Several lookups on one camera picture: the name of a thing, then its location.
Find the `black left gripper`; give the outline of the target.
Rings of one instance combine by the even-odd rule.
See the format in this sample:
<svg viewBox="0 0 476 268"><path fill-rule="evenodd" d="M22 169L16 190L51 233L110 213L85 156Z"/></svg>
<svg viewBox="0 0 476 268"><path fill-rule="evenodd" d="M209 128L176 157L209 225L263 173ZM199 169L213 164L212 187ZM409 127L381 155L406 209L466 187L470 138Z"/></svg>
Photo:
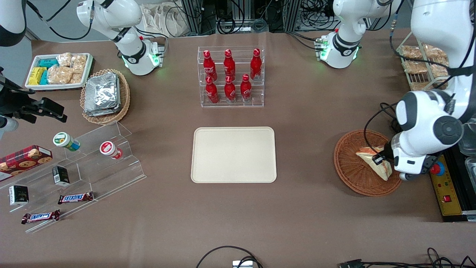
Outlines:
<svg viewBox="0 0 476 268"><path fill-rule="evenodd" d="M380 153L377 153L372 157L372 161L376 166L383 165L384 163L388 163L387 157L394 157L394 143L392 140L384 145L384 148ZM425 156L420 174L429 174L432 166L436 164L439 158L440 155Z"/></svg>

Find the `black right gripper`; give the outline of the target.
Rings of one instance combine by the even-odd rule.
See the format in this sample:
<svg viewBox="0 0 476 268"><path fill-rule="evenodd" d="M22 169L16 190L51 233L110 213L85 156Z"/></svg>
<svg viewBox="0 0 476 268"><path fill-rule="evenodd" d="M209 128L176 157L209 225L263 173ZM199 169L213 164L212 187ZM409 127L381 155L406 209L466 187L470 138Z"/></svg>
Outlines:
<svg viewBox="0 0 476 268"><path fill-rule="evenodd" d="M41 117L51 117L59 120L62 123L67 121L67 115L64 114L64 107L59 103L43 97L37 101L37 108L34 106L36 100L30 98L30 95L36 92L32 89L24 89L16 83L5 78L0 77L1 92L0 92L0 113L7 117L14 117L16 119L24 120L31 124L37 121L37 115Z"/></svg>

